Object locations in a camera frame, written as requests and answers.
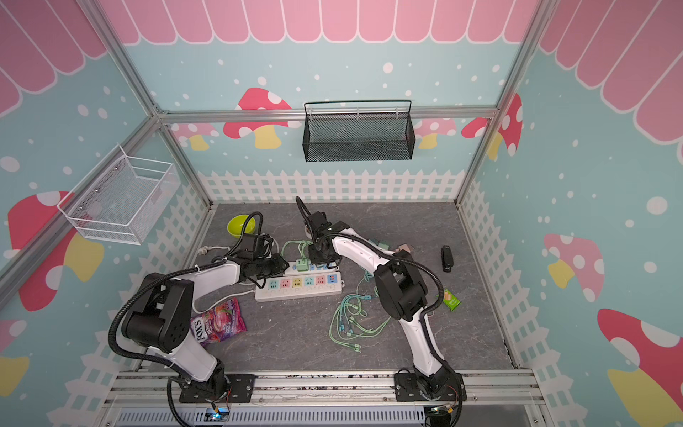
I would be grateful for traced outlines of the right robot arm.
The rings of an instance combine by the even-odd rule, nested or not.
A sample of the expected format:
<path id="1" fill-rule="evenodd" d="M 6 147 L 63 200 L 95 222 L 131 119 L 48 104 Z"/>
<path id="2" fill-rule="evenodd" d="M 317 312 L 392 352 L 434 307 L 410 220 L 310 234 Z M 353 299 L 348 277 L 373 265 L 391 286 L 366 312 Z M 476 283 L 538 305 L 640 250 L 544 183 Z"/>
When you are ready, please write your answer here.
<path id="1" fill-rule="evenodd" d="M 439 350 L 428 319 L 445 297 L 437 275 L 408 252 L 382 249 L 345 222 L 332 223 L 325 213 L 309 211 L 300 199 L 296 202 L 315 254 L 325 262 L 345 258 L 373 274 L 384 311 L 398 320 L 407 338 L 419 389 L 430 399 L 441 395 L 455 380 L 455 370 Z"/>

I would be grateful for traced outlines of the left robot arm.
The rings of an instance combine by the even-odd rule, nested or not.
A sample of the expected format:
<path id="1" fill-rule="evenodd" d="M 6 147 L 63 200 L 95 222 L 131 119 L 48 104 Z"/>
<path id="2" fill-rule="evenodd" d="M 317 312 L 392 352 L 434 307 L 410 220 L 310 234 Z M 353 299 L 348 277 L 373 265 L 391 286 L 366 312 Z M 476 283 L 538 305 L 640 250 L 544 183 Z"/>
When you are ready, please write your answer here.
<path id="1" fill-rule="evenodd" d="M 123 304 L 108 330 L 108 346 L 118 356 L 171 368 L 190 397 L 215 401 L 229 393 L 224 364 L 195 336 L 195 302 L 242 282 L 256 286 L 282 275 L 289 263 L 270 249 L 265 234 L 246 235 L 211 263 L 171 273 L 151 273 Z"/>

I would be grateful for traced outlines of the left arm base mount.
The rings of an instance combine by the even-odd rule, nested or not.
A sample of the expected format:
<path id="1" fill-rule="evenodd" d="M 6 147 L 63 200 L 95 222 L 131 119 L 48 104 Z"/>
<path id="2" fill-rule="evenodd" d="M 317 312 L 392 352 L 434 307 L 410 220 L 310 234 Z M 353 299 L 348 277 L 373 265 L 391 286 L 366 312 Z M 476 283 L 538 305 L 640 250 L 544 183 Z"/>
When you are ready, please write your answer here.
<path id="1" fill-rule="evenodd" d="M 181 386 L 181 403 L 249 403 L 251 401 L 256 375 L 219 374 L 207 382 L 190 381 Z"/>

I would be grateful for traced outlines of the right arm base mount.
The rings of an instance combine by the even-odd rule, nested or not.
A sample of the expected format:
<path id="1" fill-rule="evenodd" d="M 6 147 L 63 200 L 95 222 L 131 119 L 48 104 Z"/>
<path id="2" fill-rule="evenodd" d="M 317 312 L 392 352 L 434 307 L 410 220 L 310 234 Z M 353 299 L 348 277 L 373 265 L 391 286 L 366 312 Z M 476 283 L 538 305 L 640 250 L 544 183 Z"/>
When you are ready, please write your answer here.
<path id="1" fill-rule="evenodd" d="M 439 370 L 426 376 L 419 372 L 402 369 L 393 375 L 396 401 L 444 401 L 465 402 L 468 398 L 461 374 Z"/>

